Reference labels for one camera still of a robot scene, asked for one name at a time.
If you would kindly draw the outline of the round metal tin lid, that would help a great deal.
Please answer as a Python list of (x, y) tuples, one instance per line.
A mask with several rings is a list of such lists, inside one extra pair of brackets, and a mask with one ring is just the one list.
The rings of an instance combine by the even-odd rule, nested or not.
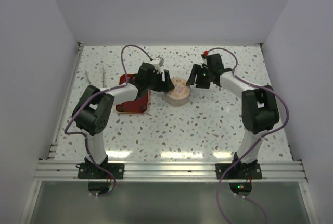
[(190, 86), (186, 85), (186, 80), (179, 77), (173, 77), (171, 81), (174, 85), (174, 89), (165, 93), (166, 98), (174, 101), (189, 99), (191, 90)]

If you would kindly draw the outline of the round metal tin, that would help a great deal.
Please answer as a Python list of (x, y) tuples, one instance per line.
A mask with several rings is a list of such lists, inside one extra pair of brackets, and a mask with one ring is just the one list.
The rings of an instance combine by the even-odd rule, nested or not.
[(164, 94), (164, 99), (171, 106), (183, 106), (190, 98), (191, 90), (186, 86), (179, 86)]

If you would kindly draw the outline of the metal tweezers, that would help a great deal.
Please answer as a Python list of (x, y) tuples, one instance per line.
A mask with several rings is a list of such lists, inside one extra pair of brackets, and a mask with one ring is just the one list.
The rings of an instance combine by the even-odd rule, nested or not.
[(93, 71), (92, 74), (90, 74), (90, 72), (85, 69), (84, 75), (88, 82), (88, 85), (95, 85), (95, 86), (101, 87), (101, 88), (106, 87), (104, 65), (101, 65), (100, 67), (96, 67), (95, 71)]

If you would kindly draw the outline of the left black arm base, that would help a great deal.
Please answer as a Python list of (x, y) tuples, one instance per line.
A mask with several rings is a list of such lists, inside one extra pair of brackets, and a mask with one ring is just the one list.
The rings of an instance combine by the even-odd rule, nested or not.
[(76, 164), (79, 179), (111, 179), (110, 173), (116, 180), (122, 180), (125, 164), (124, 163), (109, 163), (103, 162), (101, 168), (96, 167), (93, 163), (83, 162)]

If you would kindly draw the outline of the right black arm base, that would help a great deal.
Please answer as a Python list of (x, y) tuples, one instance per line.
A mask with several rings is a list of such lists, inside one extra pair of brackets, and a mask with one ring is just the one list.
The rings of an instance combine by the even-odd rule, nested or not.
[(263, 178), (260, 164), (257, 160), (250, 163), (238, 162), (237, 155), (234, 156), (232, 163), (216, 163), (215, 173), (216, 178), (223, 180), (247, 180), (255, 179), (260, 180)]

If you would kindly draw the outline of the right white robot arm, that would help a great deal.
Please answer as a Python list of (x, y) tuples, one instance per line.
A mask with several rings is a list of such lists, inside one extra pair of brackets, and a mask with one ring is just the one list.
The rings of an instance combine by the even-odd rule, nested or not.
[(186, 85), (209, 89), (213, 83), (241, 99), (241, 117), (245, 132), (241, 145), (234, 155), (232, 173), (236, 178), (244, 178), (250, 173), (249, 164), (257, 161), (261, 146), (259, 138), (279, 122), (273, 88), (269, 85), (258, 86), (241, 81), (232, 68), (224, 67), (220, 54), (209, 54), (205, 51), (201, 57), (203, 63), (193, 65)]

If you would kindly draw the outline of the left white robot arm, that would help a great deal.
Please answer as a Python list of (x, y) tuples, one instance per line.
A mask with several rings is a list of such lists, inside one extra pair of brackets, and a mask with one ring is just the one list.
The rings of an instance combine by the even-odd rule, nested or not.
[(84, 136), (89, 171), (100, 179), (107, 175), (108, 155), (103, 141), (103, 131), (107, 126), (114, 105), (135, 101), (147, 91), (169, 92), (174, 89), (168, 70), (162, 70), (158, 63), (142, 63), (136, 74), (125, 82), (109, 88), (100, 89), (89, 85), (72, 112), (71, 119), (65, 127), (65, 134)]

